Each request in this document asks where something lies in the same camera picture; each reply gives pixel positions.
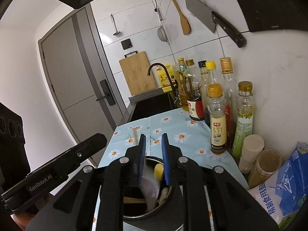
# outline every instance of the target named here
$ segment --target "wooden spatula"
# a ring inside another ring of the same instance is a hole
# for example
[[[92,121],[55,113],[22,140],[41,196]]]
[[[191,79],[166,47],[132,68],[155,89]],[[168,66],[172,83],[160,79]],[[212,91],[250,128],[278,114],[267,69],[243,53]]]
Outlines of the wooden spatula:
[[[172,0],[172,2],[174,3],[174,6],[176,7],[176,9],[177,9],[177,11],[179,13],[183,34],[184,35],[188,35],[190,33],[190,31],[191,31],[189,22],[188,22],[187,18],[184,16],[184,14],[182,13],[181,8],[179,7],[177,1],[176,0]]]

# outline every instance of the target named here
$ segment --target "faucet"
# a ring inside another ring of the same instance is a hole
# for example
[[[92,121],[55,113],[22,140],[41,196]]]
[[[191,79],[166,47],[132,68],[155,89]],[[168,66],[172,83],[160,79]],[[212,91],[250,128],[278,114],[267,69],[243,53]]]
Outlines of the faucet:
[[[176,93],[176,91],[175,91],[174,85],[172,84],[172,80],[171,80],[171,78],[170,78],[170,76],[169,76],[169,73],[168,73],[168,71],[167,71],[165,65],[163,65],[163,64],[161,64],[161,63],[159,63],[159,62],[156,62],[156,63],[152,64],[152,65],[149,67],[149,69],[147,70],[147,75],[148,75],[148,76],[151,75],[151,69],[152,69],[154,66],[161,66],[161,67],[163,67],[163,69],[165,70],[166,75],[167,75],[167,77],[168,77],[168,80],[169,80],[169,82],[170,82],[170,86],[171,86],[171,89],[172,89],[172,93],[173,93],[174,97],[176,98],[176,97],[177,97],[177,93]]]

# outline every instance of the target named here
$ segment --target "blue and white salt package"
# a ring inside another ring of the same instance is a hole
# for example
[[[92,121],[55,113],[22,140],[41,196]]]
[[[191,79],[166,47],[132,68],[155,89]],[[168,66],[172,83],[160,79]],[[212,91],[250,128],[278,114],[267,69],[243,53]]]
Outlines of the blue and white salt package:
[[[308,144],[298,142],[285,164],[265,183],[249,190],[249,193],[283,230],[308,194]]]

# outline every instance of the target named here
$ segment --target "silver bolt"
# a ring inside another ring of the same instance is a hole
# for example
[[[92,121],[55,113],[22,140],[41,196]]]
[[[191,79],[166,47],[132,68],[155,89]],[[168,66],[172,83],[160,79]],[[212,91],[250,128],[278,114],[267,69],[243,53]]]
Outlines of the silver bolt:
[[[180,157],[179,162],[186,163],[186,162],[188,162],[188,158],[187,157]]]
[[[120,163],[127,163],[127,162],[129,162],[129,158],[127,158],[127,157],[121,157],[120,158]]]
[[[221,173],[224,171],[224,168],[221,167],[221,166],[216,166],[216,167],[214,168],[214,171],[215,171],[216,173],[218,173],[218,174],[221,174]]]
[[[93,170],[93,167],[88,165],[88,166],[85,166],[83,169],[82,169],[85,173],[90,173],[92,172]]]

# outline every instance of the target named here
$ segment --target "door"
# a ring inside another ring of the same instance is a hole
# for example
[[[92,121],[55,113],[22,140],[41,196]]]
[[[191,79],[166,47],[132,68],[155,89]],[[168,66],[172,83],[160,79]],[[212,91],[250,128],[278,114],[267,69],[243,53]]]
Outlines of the door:
[[[96,133],[109,141],[125,109],[113,76],[106,75],[109,66],[105,63],[103,68],[94,33],[83,8],[68,15],[39,41],[47,82],[77,142]],[[95,165],[104,150],[92,156]]]

